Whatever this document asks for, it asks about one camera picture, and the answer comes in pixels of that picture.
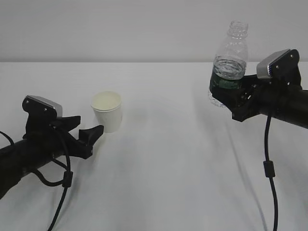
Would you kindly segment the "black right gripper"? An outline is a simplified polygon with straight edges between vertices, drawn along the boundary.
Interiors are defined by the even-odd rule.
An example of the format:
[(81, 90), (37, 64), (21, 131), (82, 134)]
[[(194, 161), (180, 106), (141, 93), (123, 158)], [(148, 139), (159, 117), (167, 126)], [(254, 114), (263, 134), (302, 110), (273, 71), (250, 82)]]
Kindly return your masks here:
[(240, 89), (209, 88), (209, 100), (216, 107), (228, 108), (233, 120), (244, 122), (260, 114), (257, 99), (262, 87), (257, 84), (256, 74), (244, 75)]

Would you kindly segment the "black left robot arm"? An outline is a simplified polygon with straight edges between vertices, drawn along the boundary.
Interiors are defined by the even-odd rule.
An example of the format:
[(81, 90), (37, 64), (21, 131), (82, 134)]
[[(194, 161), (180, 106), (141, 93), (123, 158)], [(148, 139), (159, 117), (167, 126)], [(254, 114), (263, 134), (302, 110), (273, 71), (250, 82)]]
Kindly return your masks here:
[(49, 187), (62, 185), (71, 187), (73, 172), (69, 165), (63, 179), (57, 182), (46, 180), (38, 169), (59, 156), (88, 159), (93, 154), (93, 146), (103, 135), (104, 127), (95, 126), (81, 129), (78, 139), (70, 131), (81, 122), (80, 116), (58, 118), (55, 120), (28, 119), (26, 133), (21, 141), (11, 142), (0, 150), (0, 195), (3, 197), (21, 178), (36, 173), (38, 178)]

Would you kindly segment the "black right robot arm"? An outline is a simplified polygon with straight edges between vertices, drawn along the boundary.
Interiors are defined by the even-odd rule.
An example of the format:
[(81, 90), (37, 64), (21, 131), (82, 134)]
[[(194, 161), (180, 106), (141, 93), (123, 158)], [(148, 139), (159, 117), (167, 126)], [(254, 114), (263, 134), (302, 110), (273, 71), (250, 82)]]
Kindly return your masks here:
[(212, 73), (210, 92), (230, 111), (233, 120), (243, 122), (257, 115), (271, 115), (273, 118), (299, 126), (308, 127), (308, 91), (300, 86), (298, 68), (292, 72), (290, 84), (273, 79), (262, 81), (256, 74), (240, 79), (239, 89), (220, 88)]

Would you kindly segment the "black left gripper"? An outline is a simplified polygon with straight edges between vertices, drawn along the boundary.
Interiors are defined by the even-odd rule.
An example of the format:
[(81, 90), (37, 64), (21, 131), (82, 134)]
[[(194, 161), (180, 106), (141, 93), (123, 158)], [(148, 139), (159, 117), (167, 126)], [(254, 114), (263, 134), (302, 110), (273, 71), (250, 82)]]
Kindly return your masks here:
[(61, 117), (50, 123), (51, 130), (64, 146), (64, 153), (69, 156), (88, 159), (93, 154), (93, 145), (103, 135), (104, 126), (98, 125), (89, 129), (80, 129), (78, 139), (69, 132), (79, 126), (81, 116)]

